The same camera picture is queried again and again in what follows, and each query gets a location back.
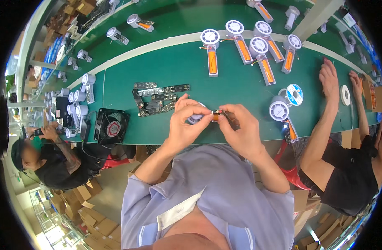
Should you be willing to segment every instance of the power adapter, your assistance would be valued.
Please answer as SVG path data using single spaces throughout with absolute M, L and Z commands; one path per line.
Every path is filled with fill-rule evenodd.
M 88 135 L 90 133 L 90 127 L 91 122 L 89 120 L 83 120 L 81 123 L 81 129 L 80 129 L 80 138 L 81 140 L 86 143 L 88 141 Z

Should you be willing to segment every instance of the black cooling fan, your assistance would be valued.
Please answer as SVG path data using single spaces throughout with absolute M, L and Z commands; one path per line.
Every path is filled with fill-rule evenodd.
M 100 108 L 95 123 L 94 140 L 98 144 L 122 143 L 130 115 L 123 110 Z

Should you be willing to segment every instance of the light blue shirt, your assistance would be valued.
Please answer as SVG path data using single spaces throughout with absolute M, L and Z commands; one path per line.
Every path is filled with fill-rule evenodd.
M 149 185 L 128 180 L 121 211 L 122 249 L 151 245 L 157 216 L 200 193 L 198 208 L 232 250 L 289 250 L 294 242 L 294 196 L 259 190 L 252 167 L 227 145 L 202 145 L 178 154 L 168 178 Z

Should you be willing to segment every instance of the black t-shirt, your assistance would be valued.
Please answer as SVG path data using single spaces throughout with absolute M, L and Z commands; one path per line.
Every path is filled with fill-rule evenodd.
M 89 151 L 99 151 L 97 157 L 107 158 L 110 150 L 101 149 L 96 143 L 86 144 Z M 44 145 L 41 149 L 41 159 L 46 159 L 45 164 L 34 173 L 46 186 L 54 189 L 71 189 L 84 185 L 104 165 L 103 160 L 96 160 L 84 154 L 81 147 L 75 147 L 74 151 L 81 160 L 81 165 L 72 174 L 67 171 L 65 156 L 58 148 L 53 145 Z
M 337 143 L 328 144 L 323 160 L 334 166 L 325 191 L 320 190 L 306 174 L 300 173 L 300 179 L 318 193 L 321 202 L 335 208 L 345 215 L 360 213 L 378 191 L 371 159 L 373 143 L 366 136 L 360 149 L 343 148 Z

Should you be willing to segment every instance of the red stool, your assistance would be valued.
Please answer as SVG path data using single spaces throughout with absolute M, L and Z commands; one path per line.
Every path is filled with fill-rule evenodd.
M 103 168 L 100 170 L 108 169 L 108 168 L 114 168 L 121 164 L 127 164 L 129 163 L 128 158 L 124 158 L 123 160 L 115 160 L 111 154 L 108 155 L 108 160 L 105 161 L 105 164 Z
M 282 144 L 281 144 L 281 147 L 277 153 L 277 155 L 274 157 L 274 162 L 278 165 L 278 162 L 280 161 L 280 158 L 282 156 L 282 154 L 284 153 L 285 151 L 285 148 L 288 146 L 288 144 L 284 141 L 282 141 Z M 304 189 L 304 190 L 310 190 L 310 188 L 306 187 L 302 181 L 300 180 L 299 176 L 298 176 L 298 170 L 295 167 L 293 167 L 291 170 L 285 170 L 283 169 L 282 167 L 280 167 L 281 171 L 284 173 L 285 177 L 287 178 L 287 180 L 294 184 L 295 186 L 301 188 L 301 189 Z

